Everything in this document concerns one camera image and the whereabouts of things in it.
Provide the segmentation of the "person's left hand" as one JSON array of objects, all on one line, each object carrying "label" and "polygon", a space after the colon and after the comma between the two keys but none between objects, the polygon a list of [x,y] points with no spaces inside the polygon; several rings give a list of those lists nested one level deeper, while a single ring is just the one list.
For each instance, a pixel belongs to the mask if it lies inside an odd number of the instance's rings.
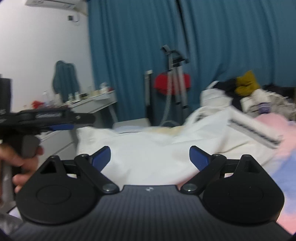
[{"label": "person's left hand", "polygon": [[12,178],[15,185],[14,192],[18,193],[30,177],[36,172],[39,163],[39,156],[42,156],[44,149],[38,146],[34,157],[29,159],[21,158],[16,151],[8,144],[1,144],[1,161],[13,167],[21,167],[24,173],[16,174]]}]

